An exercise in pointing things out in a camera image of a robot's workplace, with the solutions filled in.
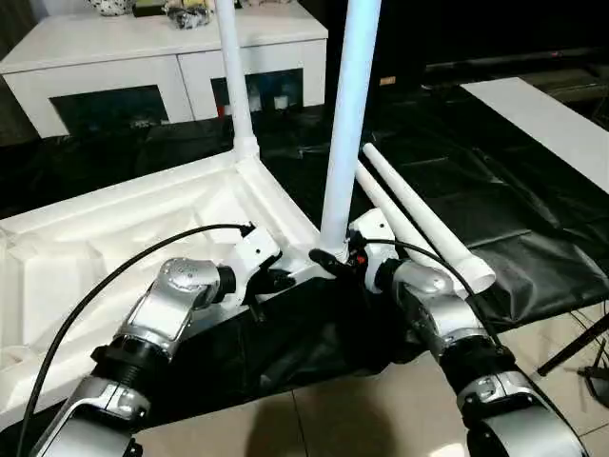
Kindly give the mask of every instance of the silver robot arm segment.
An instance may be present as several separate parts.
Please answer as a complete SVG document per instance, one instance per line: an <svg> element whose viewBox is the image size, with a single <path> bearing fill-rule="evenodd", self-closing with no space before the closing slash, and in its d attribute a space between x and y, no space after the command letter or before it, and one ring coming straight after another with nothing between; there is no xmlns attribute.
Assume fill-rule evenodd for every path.
<svg viewBox="0 0 609 457"><path fill-rule="evenodd" d="M350 228L354 238L395 240L372 209ZM586 457L577 434L518 368L508 348L489 337L443 271L399 260L393 246L364 244L366 288L388 292L430 350L457 395L472 457Z"/></svg>
<svg viewBox="0 0 609 457"><path fill-rule="evenodd" d="M167 260L108 346L91 357L97 365L62 406L33 448L35 457L136 457L131 438L150 410L149 398L185 339L246 310L249 279L280 253L256 228L220 265Z"/></svg>

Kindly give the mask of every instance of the white pipe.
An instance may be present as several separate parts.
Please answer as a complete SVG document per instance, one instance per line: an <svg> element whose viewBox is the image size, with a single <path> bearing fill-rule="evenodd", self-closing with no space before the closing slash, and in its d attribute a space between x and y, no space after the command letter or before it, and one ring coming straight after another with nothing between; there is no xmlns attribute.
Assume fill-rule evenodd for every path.
<svg viewBox="0 0 609 457"><path fill-rule="evenodd" d="M489 288L495 282L495 271L465 247L373 145L364 145L363 153L446 262L463 276L474 292Z"/></svg>
<svg viewBox="0 0 609 457"><path fill-rule="evenodd" d="M349 0L320 240L342 260L380 13L381 0Z"/></svg>
<svg viewBox="0 0 609 457"><path fill-rule="evenodd" d="M419 248L428 250L432 254L438 255L438 253L431 246L429 246L429 243L427 243L427 240L422 237L417 228L415 228L408 218L404 216L400 208L393 203L391 197L387 195L387 192L383 190L377 180L374 179L367 169L365 169L361 162L358 162L355 177L370 201L375 207L379 208L383 212L384 217L387 219L389 226L395 233L398 240L405 243L410 243L411 245L415 245ZM417 252L416 250L407 249L406 252L408 252L410 258L416 263L426 267L440 269L446 273L452 280L453 290L458 296L464 299L467 297L467 295L469 295L453 273L438 264L438 262Z"/></svg>
<svg viewBox="0 0 609 457"><path fill-rule="evenodd" d="M258 148L258 141L254 136L249 115L246 77L241 65L233 0L216 0L216 13L218 15L222 55L225 61L228 98L230 100L232 122L235 128L233 147L242 157L252 154L257 155L260 150Z"/></svg>

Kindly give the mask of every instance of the white plastic tray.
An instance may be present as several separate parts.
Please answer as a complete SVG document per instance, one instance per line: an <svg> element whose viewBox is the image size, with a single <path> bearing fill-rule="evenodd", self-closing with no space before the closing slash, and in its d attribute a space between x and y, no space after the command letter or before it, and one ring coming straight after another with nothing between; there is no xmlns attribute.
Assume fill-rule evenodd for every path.
<svg viewBox="0 0 609 457"><path fill-rule="evenodd" d="M258 158L226 152L0 221L0 430L19 421L44 353L78 301L127 258L200 225L270 230L282 267L307 271L319 232ZM74 324L49 371L38 408L66 398L93 367L136 299L170 257L219 261L237 230L188 237L142 260Z"/></svg>

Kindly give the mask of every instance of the floor tile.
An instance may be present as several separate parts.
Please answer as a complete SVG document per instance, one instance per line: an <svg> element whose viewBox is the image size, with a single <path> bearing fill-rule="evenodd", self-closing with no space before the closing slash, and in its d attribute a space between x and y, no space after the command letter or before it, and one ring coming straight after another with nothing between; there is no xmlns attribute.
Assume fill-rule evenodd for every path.
<svg viewBox="0 0 609 457"><path fill-rule="evenodd" d="M521 368L555 402L578 434L609 423L609 409L593 400L583 379L577 375L578 368L594 361L598 346L589 345L544 378L540 378L536 371L582 332L580 325L565 314L501 336L516 355Z"/></svg>
<svg viewBox="0 0 609 457"><path fill-rule="evenodd" d="M599 428L581 438L590 457L606 457L609 453L609 426Z"/></svg>
<svg viewBox="0 0 609 457"><path fill-rule="evenodd" d="M464 457L455 395L425 353L377 376L295 390L309 457Z"/></svg>
<svg viewBox="0 0 609 457"><path fill-rule="evenodd" d="M152 428L147 457L305 457L291 392Z"/></svg>
<svg viewBox="0 0 609 457"><path fill-rule="evenodd" d="M597 322L597 320L604 316L606 312L609 312L609 301L600 302L596 305L582 308L579 310L579 312L582 312L593 322Z"/></svg>

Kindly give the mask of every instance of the black stand leg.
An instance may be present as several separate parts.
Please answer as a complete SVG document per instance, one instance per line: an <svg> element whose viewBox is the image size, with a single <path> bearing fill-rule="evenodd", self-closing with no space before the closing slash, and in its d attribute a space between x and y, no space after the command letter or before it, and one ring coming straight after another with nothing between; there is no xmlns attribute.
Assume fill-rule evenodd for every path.
<svg viewBox="0 0 609 457"><path fill-rule="evenodd" d="M609 368L607 368L606 364L605 368L600 367L600 360L602 359L606 344L607 341L602 340L594 365L580 368L578 375L584 379L592 398L604 407L609 407Z"/></svg>
<svg viewBox="0 0 609 457"><path fill-rule="evenodd" d="M563 349L561 352L559 352L550 360L548 360L545 364L543 364L537 370L537 373L540 376L547 376L550 371L552 371L558 365L563 364L575 354L580 352L583 348L593 342L595 338L607 331L607 329L609 329L609 314L599 319L593 326L591 326L575 340L573 340L573 342L569 344L569 346L567 346L565 349Z"/></svg>

